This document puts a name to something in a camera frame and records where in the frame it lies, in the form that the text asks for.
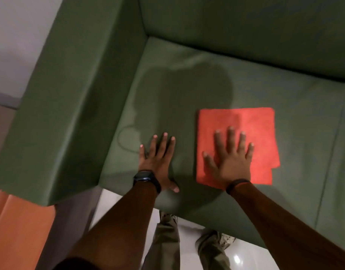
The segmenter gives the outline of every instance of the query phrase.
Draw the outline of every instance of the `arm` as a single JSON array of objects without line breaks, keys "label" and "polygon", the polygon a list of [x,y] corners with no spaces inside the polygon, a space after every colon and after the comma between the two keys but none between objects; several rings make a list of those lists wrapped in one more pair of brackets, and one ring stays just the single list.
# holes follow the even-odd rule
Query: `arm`
[{"label": "arm", "polygon": [[[148,158],[145,157],[144,146],[140,146],[139,170],[152,170],[162,190],[171,188],[178,192],[179,188],[167,177],[168,166],[174,153],[175,138],[171,138],[166,150],[167,133],[165,133],[157,153],[156,142],[155,135],[151,141]],[[156,187],[152,183],[137,182],[81,238],[73,247],[69,257],[85,259],[101,270],[139,269],[156,197]]]},{"label": "arm", "polygon": [[[245,134],[240,134],[237,150],[235,132],[228,129],[227,146],[220,132],[215,144],[221,165],[204,153],[207,164],[217,180],[228,187],[236,179],[250,180],[253,144],[245,153]],[[230,192],[251,222],[255,225],[266,247],[281,270],[286,269],[345,269],[345,251],[328,241],[298,218],[269,199],[249,182],[240,183]]]}]

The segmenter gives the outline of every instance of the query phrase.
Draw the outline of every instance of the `person's leg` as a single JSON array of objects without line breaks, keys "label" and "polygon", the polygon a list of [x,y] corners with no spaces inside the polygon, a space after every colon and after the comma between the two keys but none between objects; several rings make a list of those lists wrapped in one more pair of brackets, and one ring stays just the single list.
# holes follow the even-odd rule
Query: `person's leg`
[{"label": "person's leg", "polygon": [[229,258],[225,249],[233,242],[233,237],[217,231],[206,231],[196,241],[197,252],[204,270],[228,270]]},{"label": "person's leg", "polygon": [[177,217],[160,211],[154,238],[141,270],[180,270]]}]

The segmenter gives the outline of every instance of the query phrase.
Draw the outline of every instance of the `finger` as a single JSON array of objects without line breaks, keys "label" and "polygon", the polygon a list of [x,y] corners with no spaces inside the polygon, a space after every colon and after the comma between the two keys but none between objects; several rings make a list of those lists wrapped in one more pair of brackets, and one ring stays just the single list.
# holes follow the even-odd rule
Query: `finger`
[{"label": "finger", "polygon": [[159,150],[157,151],[157,157],[162,158],[166,151],[166,143],[167,143],[167,132],[164,132],[164,135],[162,136],[162,141],[159,146]]},{"label": "finger", "polygon": [[151,140],[151,143],[150,143],[149,158],[155,157],[155,154],[156,154],[156,140],[157,140],[157,135],[154,135],[152,137],[152,140]]},{"label": "finger", "polygon": [[220,159],[223,160],[228,156],[228,152],[226,151],[224,143],[222,142],[220,130],[215,131],[214,139],[217,153]]},{"label": "finger", "polygon": [[171,137],[169,147],[167,148],[166,154],[165,154],[165,159],[166,161],[170,162],[172,159],[172,156],[174,155],[174,150],[175,150],[175,144],[176,144],[176,139],[175,137]]},{"label": "finger", "polygon": [[228,128],[228,140],[226,149],[228,154],[236,152],[235,150],[235,129],[233,127]]},{"label": "finger", "polygon": [[206,165],[209,167],[210,171],[212,172],[212,175],[216,178],[219,174],[219,168],[216,166],[215,161],[206,152],[203,152],[202,156],[204,157],[204,161]]},{"label": "finger", "polygon": [[240,133],[239,145],[238,145],[238,154],[245,155],[245,141],[246,135],[245,132]]},{"label": "finger", "polygon": [[173,192],[176,192],[178,193],[180,191],[179,187],[176,185],[175,182],[171,181],[170,183],[170,189],[173,191]]},{"label": "finger", "polygon": [[145,147],[141,144],[139,150],[139,166],[145,161],[145,159]]},{"label": "finger", "polygon": [[254,153],[254,143],[250,143],[248,148],[247,148],[247,153],[245,155],[245,158],[249,163],[252,161],[252,155]]}]

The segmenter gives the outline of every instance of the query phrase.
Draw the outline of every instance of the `black watch strap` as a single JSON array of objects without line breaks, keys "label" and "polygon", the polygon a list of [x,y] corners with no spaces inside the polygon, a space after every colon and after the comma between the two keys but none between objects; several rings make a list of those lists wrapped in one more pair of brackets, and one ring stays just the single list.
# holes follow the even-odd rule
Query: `black watch strap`
[{"label": "black watch strap", "polygon": [[240,185],[241,183],[250,183],[249,180],[247,179],[237,179],[234,180],[230,183],[230,185],[228,185],[228,187],[226,188],[226,192],[230,195],[231,191],[237,186]]},{"label": "black watch strap", "polygon": [[150,175],[147,177],[139,177],[138,174],[139,173],[137,173],[134,176],[134,183],[132,184],[133,186],[137,182],[150,182],[150,183],[154,184],[154,186],[156,187],[157,194],[159,194],[161,192],[161,185],[152,171],[150,171]]}]

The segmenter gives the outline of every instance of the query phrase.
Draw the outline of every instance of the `forearm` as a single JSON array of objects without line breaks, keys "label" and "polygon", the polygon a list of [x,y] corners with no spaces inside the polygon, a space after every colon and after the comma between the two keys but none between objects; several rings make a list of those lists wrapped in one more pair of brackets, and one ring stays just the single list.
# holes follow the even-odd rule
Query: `forearm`
[{"label": "forearm", "polygon": [[255,225],[281,270],[345,269],[345,251],[273,202],[251,183],[230,195]]},{"label": "forearm", "polygon": [[86,259],[101,270],[137,270],[156,196],[153,184],[136,183],[75,245],[69,257]]}]

